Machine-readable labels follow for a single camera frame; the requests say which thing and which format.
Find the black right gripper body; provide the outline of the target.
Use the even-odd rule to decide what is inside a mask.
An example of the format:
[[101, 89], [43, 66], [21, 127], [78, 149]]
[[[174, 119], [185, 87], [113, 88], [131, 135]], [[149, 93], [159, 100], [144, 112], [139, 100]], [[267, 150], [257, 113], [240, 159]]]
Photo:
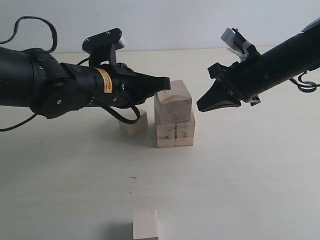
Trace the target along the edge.
[[268, 76], [261, 54], [250, 55], [242, 62], [230, 66], [215, 63], [208, 68], [209, 75], [226, 88], [228, 94], [251, 106], [259, 104], [259, 94], [267, 88]]

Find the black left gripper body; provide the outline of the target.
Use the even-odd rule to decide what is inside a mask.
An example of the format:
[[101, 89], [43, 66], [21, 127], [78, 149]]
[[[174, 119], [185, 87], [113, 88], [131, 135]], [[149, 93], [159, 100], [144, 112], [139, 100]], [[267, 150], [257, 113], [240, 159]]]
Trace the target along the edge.
[[128, 109], [148, 98], [148, 76], [135, 72], [124, 63], [88, 66], [94, 86], [90, 89], [88, 107]]

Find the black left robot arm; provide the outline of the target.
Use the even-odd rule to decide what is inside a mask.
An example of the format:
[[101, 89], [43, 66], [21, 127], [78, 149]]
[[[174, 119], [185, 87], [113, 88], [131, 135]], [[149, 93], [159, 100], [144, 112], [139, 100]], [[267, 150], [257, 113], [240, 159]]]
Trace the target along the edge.
[[47, 119], [82, 108], [133, 109], [171, 88], [168, 77], [133, 71], [126, 64], [97, 67], [57, 61], [40, 48], [0, 49], [0, 103], [29, 108]]

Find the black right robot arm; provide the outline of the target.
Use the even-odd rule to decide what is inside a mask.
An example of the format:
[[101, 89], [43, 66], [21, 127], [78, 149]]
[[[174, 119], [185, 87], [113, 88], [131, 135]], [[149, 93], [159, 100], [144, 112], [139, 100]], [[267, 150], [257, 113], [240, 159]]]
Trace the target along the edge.
[[208, 68], [214, 83], [196, 102], [200, 112], [237, 108], [243, 102], [255, 106], [261, 102], [259, 94], [285, 81], [291, 81], [303, 93], [320, 87], [302, 80], [307, 72], [320, 67], [319, 19], [265, 53], [258, 52], [236, 28], [227, 28], [220, 38], [240, 60], [230, 66], [217, 62]]

